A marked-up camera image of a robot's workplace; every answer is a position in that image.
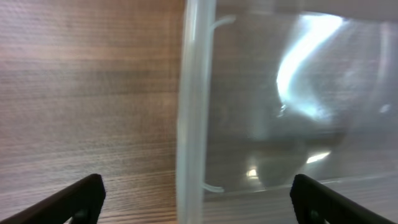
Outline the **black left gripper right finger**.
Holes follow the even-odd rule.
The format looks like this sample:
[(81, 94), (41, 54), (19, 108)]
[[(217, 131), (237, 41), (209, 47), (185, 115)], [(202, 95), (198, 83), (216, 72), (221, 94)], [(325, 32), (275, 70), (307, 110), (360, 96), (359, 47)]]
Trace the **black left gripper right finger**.
[(290, 198), (299, 224), (394, 224), (304, 174), (295, 176)]

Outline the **clear plastic container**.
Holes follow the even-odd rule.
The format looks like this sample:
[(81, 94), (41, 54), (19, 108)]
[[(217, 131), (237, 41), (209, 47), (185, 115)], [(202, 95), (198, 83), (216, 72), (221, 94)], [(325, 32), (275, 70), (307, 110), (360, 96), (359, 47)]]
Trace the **clear plastic container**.
[(179, 223), (297, 223), (317, 183), (397, 221), (397, 2), (188, 0)]

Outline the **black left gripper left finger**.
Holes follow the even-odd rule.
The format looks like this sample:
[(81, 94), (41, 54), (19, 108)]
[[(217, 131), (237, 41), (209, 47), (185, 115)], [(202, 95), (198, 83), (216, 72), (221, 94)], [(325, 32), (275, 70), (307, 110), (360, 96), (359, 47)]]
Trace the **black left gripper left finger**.
[(91, 174), (1, 223), (96, 224), (105, 197), (101, 175)]

